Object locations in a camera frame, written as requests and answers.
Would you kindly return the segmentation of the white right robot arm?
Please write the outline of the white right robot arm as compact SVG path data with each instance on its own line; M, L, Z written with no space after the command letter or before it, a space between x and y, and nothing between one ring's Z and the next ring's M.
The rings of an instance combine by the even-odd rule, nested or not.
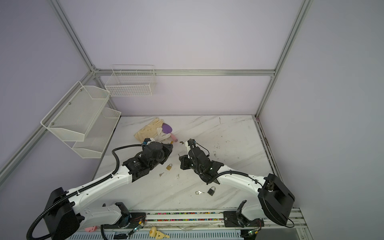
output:
M267 218L285 228L295 226L290 220L295 196L278 176L254 176L212 161L205 154L207 149L192 139L185 146L187 154L179 157L182 170L193 170L206 185L228 185L258 198L257 203L247 200L240 203L237 218L241 226L261 218Z

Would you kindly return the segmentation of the brass padlock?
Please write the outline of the brass padlock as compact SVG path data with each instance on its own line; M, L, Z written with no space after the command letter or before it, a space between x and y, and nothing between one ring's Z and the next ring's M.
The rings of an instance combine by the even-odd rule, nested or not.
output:
M166 169L168 170L168 171L170 171L171 169L172 169L172 164L169 164L167 167L166 167Z

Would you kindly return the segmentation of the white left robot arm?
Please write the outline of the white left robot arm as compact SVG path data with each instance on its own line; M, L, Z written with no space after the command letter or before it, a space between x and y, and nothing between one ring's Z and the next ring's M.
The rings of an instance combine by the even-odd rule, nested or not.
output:
M151 139L145 139L139 146L142 151L123 163L120 163L116 149L113 149L117 165L111 173L68 191L63 188L52 191L45 210L29 227L26 238L34 239L33 231L40 221L45 221L49 231L49 234L41 237L43 240L65 240L78 230L93 226L128 227L132 216L123 203L94 209L89 206L113 190L148 175L157 165L164 164L173 151L172 144Z

